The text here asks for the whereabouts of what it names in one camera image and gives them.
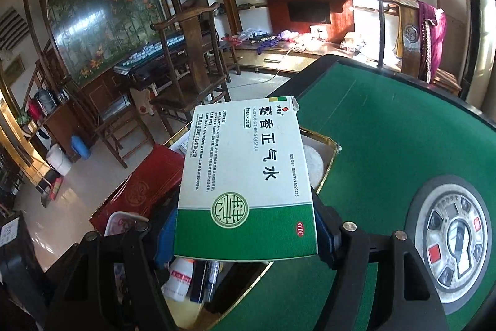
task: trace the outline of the circular green emblem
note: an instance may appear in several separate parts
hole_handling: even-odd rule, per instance
[[[248,203],[242,195],[225,192],[215,199],[210,214],[220,227],[232,229],[246,221],[249,211]]]

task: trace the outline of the white label sticker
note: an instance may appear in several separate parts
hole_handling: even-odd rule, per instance
[[[19,218],[15,218],[2,227],[2,231],[0,232],[0,247],[5,246],[17,237],[18,227]]]

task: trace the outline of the green stripe on box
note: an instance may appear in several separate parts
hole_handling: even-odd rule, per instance
[[[269,97],[269,102],[272,102],[272,101],[287,101],[288,98],[287,97]]]
[[[297,224],[304,234],[299,237]],[[250,209],[241,226],[225,229],[210,210],[179,209],[174,255],[219,261],[271,261],[317,254],[312,204]]]

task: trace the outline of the red bag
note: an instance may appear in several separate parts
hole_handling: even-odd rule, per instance
[[[155,144],[150,154],[91,216],[90,223],[100,233],[110,215],[117,211],[149,217],[155,206],[162,205],[170,190],[180,184],[184,156],[166,146]]]

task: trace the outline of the cable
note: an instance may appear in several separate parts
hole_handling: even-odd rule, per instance
[[[281,58],[281,60],[279,61],[279,63],[281,63],[281,62],[282,62],[282,60],[283,60],[284,58],[286,58],[286,56],[287,56],[287,55],[288,55],[291,51],[303,52],[303,51],[305,51],[305,49],[306,49],[306,47],[305,47],[305,46],[303,46],[303,49],[302,49],[301,51],[299,51],[299,50],[297,50],[297,49],[296,49],[296,48],[297,48],[297,46],[298,46],[298,45],[294,45],[292,48],[290,48],[290,49],[288,50],[288,52],[286,52],[286,53],[284,54],[284,56]],[[274,74],[274,76],[272,76],[270,79],[264,80],[263,82],[258,82],[258,83],[246,83],[246,84],[244,84],[244,85],[233,86],[233,87],[230,87],[230,88],[228,88],[228,89],[229,89],[229,90],[231,90],[231,89],[237,89],[237,88],[239,88],[239,87],[243,87],[243,86],[261,85],[262,83],[267,83],[267,82],[271,81],[272,79],[274,79],[274,78],[275,78],[275,77],[279,74],[279,72],[281,72],[281,69],[282,69],[282,68],[279,68],[279,69],[277,70],[277,72]]]

